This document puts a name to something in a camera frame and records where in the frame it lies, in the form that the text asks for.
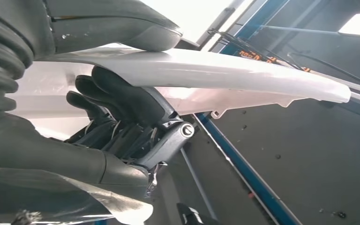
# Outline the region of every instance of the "bolt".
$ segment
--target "bolt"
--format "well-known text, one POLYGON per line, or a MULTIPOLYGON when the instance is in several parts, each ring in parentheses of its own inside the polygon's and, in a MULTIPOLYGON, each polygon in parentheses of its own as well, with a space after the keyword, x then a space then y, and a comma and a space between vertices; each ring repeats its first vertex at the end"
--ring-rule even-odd
POLYGON ((336 216, 338 216, 342 219, 345 219, 347 217, 347 214, 345 212, 339 211, 339 212, 336 212, 336 216))
POLYGON ((186 125, 183 127, 183 133, 185 135, 191 135, 193 133, 193 129, 191 128, 190 125, 186 125))

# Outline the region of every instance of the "blue metal frame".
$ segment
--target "blue metal frame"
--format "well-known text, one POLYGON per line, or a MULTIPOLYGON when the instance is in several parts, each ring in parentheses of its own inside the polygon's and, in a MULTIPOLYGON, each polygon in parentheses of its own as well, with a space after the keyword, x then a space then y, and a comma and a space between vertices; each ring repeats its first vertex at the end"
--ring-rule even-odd
MULTIPOLYGON (((235 35, 236 38, 249 39, 259 30, 261 25, 265 25, 288 0, 268 0, 256 14, 240 29, 235 35)), ((223 48, 220 54, 236 55, 238 48, 232 44, 223 48)))
POLYGON ((294 218, 292 218, 292 216, 282 207, 282 205, 278 202, 277 197, 266 188, 265 184, 254 172, 253 168, 244 161, 240 153, 223 136, 216 125, 214 125, 213 122, 203 113, 196 113, 195 115, 212 135, 213 139, 220 145, 224 153, 231 159, 234 166, 238 169, 277 221, 281 225, 298 225, 299 223, 295 221, 294 218))

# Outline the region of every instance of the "protective plastic sheet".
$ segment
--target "protective plastic sheet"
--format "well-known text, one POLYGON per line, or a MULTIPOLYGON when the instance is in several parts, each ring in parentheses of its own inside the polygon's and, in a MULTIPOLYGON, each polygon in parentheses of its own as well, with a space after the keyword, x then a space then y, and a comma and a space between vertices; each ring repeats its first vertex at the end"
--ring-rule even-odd
POLYGON ((34 224, 68 225, 117 218, 138 224, 150 217, 150 204, 42 170, 0 168, 0 225, 19 212, 34 224))

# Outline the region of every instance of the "wire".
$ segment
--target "wire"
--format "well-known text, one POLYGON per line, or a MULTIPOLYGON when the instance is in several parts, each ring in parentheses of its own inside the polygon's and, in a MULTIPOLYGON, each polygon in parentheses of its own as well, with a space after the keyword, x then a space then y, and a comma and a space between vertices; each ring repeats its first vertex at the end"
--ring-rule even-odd
POLYGON ((357 81, 360 82, 360 78, 357 77, 356 75, 351 74, 351 73, 349 73, 349 72, 347 72, 347 71, 345 71, 345 70, 343 70, 343 69, 341 69, 341 68, 339 68, 339 67, 337 67, 337 66, 334 66, 334 65, 332 65, 332 64, 330 64, 330 63, 328 63, 328 62, 325 62, 325 61, 323 61, 323 60, 319 60, 319 59, 317 59, 317 58, 311 57, 311 56, 309 56, 309 55, 304 55, 304 54, 301 54, 301 53, 295 53, 295 52, 290 52, 290 53, 288 53, 288 57, 291 58, 291 59, 295 62, 295 64, 297 64, 297 63, 296 63, 296 61, 292 58, 292 55, 297 55, 297 56, 305 57, 305 58, 307 58, 307 59, 311 59, 311 60, 313 60, 313 61, 322 63, 322 64, 324 64, 324 65, 326 65, 326 66, 328 66, 328 67, 330 67, 330 68, 332 68, 332 69, 334 69, 334 70, 336 70, 336 71, 338 71, 338 72, 340 72, 340 73, 342 73, 342 74, 345 74, 345 75, 347 75, 347 76, 349 76, 349 77, 351 77, 351 78, 353 78, 353 79, 355 79, 355 80, 357 80, 357 81))
POLYGON ((120 122, 121 122, 121 120, 120 120, 120 121, 118 121, 118 123, 115 125, 114 130, 112 131, 111 139, 113 139, 113 138, 114 138, 115 131, 117 130, 117 128, 118 128, 118 126, 119 126, 120 122))
MULTIPOLYGON (((227 44, 231 43, 235 46, 237 46, 238 48, 242 49, 242 50, 249 50, 249 51, 252 51, 252 52, 255 52, 259 55, 261 55, 263 58, 268 58, 267 56, 265 56, 264 54, 262 54, 260 51, 258 51, 256 48, 254 48, 253 46, 251 46, 246 40, 243 40, 241 38, 236 38, 226 32, 219 32, 215 29, 212 29, 212 30, 209 30, 208 33, 210 35, 212 35, 213 33, 217 33, 219 34, 222 38, 226 39, 227 40, 227 44)), ((293 68, 295 69, 299 69, 299 70, 303 70, 301 67, 295 65, 294 63, 291 63, 289 61, 287 61, 286 59, 282 58, 281 56, 273 53, 272 51, 268 50, 268 49, 265 49, 265 48, 262 48, 264 49, 265 51, 269 52, 270 54, 272 54, 274 57, 276 57, 277 59, 279 60, 282 60, 284 62, 286 62, 287 64, 289 64, 290 66, 292 66, 293 68)))
POLYGON ((88 132, 90 126, 92 125, 93 121, 94 121, 94 120, 91 120, 91 121, 89 122, 89 124, 86 126, 86 128, 85 128, 85 134, 84 134, 84 135, 87 134, 87 132, 88 132))

